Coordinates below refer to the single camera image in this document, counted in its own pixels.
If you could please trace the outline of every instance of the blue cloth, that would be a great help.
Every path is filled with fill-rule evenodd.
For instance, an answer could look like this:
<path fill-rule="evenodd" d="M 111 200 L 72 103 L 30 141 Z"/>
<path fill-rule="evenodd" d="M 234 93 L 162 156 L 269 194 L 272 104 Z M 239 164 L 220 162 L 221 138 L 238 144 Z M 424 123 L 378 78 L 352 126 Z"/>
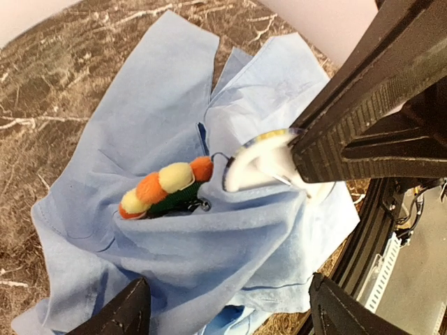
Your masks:
<path fill-rule="evenodd" d="M 152 289 L 152 334 L 250 334 L 271 313 L 309 308 L 312 273 L 358 222 L 344 183 L 316 207 L 285 185 L 226 193 L 217 156 L 199 191 L 209 211 L 140 221 L 117 213 L 150 172 L 207 146 L 232 155 L 247 137 L 286 127 L 328 80 L 293 34 L 226 67 L 210 102 L 218 44 L 167 12 L 129 56 L 31 211 L 51 295 L 13 321 L 19 335 L 68 332 L 141 275 Z"/>

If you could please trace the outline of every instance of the brown marble surface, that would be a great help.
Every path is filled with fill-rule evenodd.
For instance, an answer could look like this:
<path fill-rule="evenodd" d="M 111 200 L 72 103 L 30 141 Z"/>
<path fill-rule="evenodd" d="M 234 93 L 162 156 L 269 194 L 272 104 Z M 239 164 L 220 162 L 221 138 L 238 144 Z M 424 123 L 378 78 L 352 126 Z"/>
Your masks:
<path fill-rule="evenodd" d="M 270 36 L 293 31 L 250 0 L 91 0 L 0 51 L 0 334 L 12 334 L 12 318 L 49 294 L 32 204 L 60 175 L 113 77 L 166 10 L 221 37 L 214 81 L 232 47 L 255 54 Z M 292 334 L 298 319 L 278 315 L 260 333 Z"/>

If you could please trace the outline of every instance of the marble tabletop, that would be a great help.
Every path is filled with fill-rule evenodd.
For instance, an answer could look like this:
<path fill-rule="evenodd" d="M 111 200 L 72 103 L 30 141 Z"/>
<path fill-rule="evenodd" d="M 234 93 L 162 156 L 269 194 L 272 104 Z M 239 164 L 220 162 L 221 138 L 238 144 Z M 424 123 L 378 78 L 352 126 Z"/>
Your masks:
<path fill-rule="evenodd" d="M 221 37 L 214 83 L 232 47 L 255 54 L 270 36 L 294 31 L 251 0 L 90 0 L 0 50 L 1 335 L 12 334 L 12 318 L 49 295 L 32 204 L 61 174 L 113 77 L 166 10 Z M 314 51 L 332 75 L 335 67 Z M 276 315 L 258 333 L 294 334 L 299 319 Z"/>

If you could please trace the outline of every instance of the gray floor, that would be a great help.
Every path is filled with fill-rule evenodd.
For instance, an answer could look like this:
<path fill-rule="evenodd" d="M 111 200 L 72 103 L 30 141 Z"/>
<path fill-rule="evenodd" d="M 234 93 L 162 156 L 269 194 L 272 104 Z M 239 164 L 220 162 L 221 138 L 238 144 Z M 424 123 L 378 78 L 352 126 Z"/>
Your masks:
<path fill-rule="evenodd" d="M 423 217 L 411 245 L 400 251 L 376 312 L 415 335 L 433 334 L 447 302 L 447 201 L 439 201 L 439 192 L 425 193 Z"/>

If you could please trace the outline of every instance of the plush toy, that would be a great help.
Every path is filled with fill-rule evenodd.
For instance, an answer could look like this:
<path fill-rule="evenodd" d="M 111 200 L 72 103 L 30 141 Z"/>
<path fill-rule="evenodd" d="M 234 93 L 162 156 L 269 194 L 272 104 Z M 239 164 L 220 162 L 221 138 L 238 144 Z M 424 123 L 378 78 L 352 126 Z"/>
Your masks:
<path fill-rule="evenodd" d="M 197 200 L 200 185 L 210 180 L 212 170 L 210 157 L 199 157 L 190 164 L 168 165 L 127 192 L 119 204 L 119 213 L 125 219 L 136 220 L 188 207 Z"/>

